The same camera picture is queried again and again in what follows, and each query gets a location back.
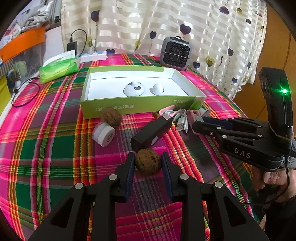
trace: portable heater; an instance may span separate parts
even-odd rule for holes
[[[192,46],[181,37],[168,37],[163,41],[159,62],[162,66],[185,70],[190,58]]]

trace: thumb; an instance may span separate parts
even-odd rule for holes
[[[269,185],[282,186],[287,184],[287,174],[285,169],[277,170],[276,172],[266,172],[263,176],[263,181]]]

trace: silver screw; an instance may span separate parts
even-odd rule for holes
[[[116,174],[111,174],[108,178],[109,178],[109,180],[116,180],[117,175]]]
[[[76,188],[76,189],[81,189],[81,188],[83,188],[83,183],[76,183],[76,184],[75,184],[75,188]]]
[[[223,183],[222,182],[215,182],[215,187],[221,188],[221,187],[223,187]]]
[[[180,175],[180,178],[181,178],[182,180],[187,180],[187,179],[189,179],[189,176],[188,176],[187,174],[181,174],[181,175]]]

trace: person's arm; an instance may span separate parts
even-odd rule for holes
[[[287,186],[286,170],[266,172],[261,178],[259,169],[252,168],[253,188],[256,191],[265,184],[279,185],[281,193]],[[296,237],[296,171],[290,170],[290,185],[288,190],[266,212],[265,233],[270,241],[290,241]]]

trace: green box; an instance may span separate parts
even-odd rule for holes
[[[137,80],[146,90],[141,96],[127,97],[124,87]],[[164,94],[151,92],[154,84],[161,83]],[[81,96],[85,119],[101,116],[106,107],[120,114],[156,112],[175,105],[175,109],[190,108],[198,100],[203,104],[206,96],[179,71],[170,68],[136,65],[116,65],[89,68]]]

